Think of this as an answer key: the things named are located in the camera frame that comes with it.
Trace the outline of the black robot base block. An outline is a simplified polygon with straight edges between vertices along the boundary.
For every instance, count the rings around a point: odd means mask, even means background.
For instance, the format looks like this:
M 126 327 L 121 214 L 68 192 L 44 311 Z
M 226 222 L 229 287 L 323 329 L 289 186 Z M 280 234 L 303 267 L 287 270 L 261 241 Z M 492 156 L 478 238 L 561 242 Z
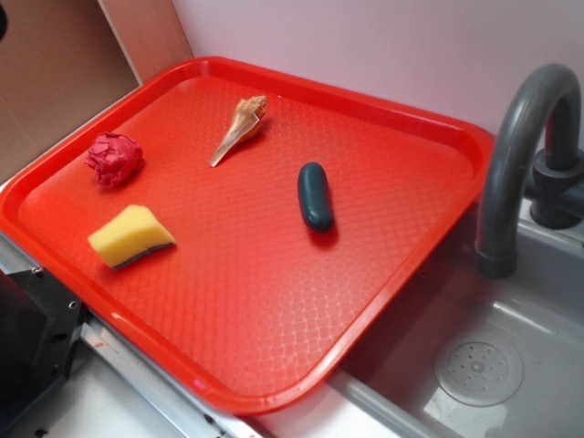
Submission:
M 84 306 L 46 270 L 1 274 L 1 431 L 64 384 Z

